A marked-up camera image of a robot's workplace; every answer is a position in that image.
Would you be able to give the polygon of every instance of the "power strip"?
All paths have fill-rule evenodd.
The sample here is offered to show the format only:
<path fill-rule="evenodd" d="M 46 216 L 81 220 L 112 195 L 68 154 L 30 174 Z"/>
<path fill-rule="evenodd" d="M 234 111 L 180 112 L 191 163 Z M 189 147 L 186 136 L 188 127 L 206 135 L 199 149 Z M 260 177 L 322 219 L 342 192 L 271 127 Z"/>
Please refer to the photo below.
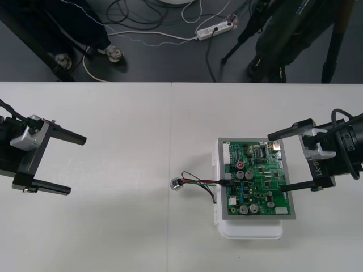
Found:
<path fill-rule="evenodd" d="M 210 38 L 212 36 L 212 33 L 213 33 L 213 31 L 214 31 L 214 29 L 216 27 L 218 28 L 218 30 L 215 31 L 215 33 L 213 34 L 213 37 L 233 29 L 233 23 L 229 23 L 227 21 L 224 21 L 222 23 L 215 24 L 215 25 L 213 25 L 211 27 L 198 30 L 197 31 L 198 39 L 200 41 L 203 41 L 205 39 Z"/>

